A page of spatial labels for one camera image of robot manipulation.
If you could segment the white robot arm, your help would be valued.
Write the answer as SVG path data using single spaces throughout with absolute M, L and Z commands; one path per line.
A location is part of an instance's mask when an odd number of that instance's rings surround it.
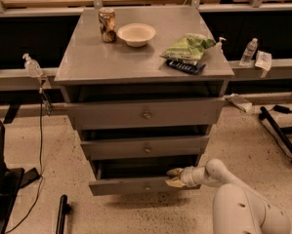
M 219 159 L 203 167 L 176 168 L 167 172 L 171 187 L 218 187 L 213 199 L 213 234 L 290 234 L 285 210 L 231 173 Z

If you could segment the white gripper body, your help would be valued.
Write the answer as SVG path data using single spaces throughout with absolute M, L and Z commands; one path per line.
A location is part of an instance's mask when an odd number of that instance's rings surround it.
M 204 178 L 204 167 L 186 167 L 180 174 L 180 180 L 186 187 L 196 187 L 203 182 Z

